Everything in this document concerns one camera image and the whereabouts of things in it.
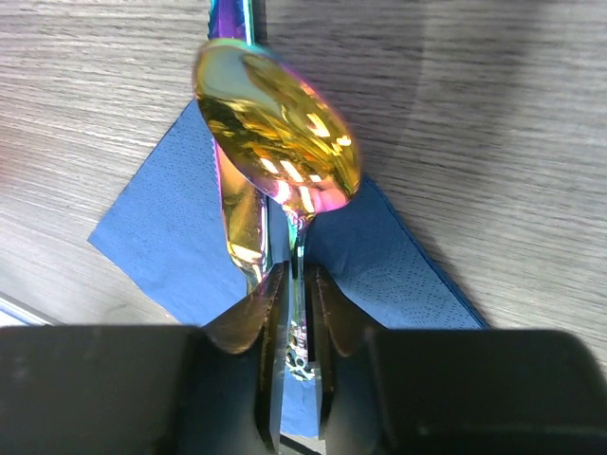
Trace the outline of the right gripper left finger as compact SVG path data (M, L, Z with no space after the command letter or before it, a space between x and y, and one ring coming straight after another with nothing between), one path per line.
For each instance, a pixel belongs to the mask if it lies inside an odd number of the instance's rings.
M198 326L1 331L5 454L274 454L289 266Z

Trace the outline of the iridescent gold spoon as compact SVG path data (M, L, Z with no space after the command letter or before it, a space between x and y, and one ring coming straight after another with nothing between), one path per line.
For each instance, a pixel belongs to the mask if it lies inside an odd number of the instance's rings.
M292 67L258 45L220 38L201 46L193 90L203 119L232 165L281 206L293 283L285 362L314 378L307 331L304 246L314 218L359 190L359 147L339 112Z

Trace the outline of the iridescent knife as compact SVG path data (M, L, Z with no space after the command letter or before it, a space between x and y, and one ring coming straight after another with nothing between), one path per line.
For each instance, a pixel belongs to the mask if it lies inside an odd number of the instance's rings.
M253 8L249 1L211 2L208 37L255 42ZM271 262L268 239L268 201L213 144L227 250L244 275L247 292L263 280Z

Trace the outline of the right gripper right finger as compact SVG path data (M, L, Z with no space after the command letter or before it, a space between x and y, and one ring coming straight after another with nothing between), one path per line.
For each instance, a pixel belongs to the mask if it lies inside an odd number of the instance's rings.
M606 382L555 330L389 329L305 273L331 454L602 454Z

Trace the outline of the blue paper napkin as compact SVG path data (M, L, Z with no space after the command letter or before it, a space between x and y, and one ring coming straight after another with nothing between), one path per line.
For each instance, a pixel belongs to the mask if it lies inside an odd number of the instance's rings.
M245 278L227 251L212 136L195 103L89 241L181 323L206 324L245 296ZM369 177L347 207L315 219L305 258L324 265L344 295L386 327L486 326Z

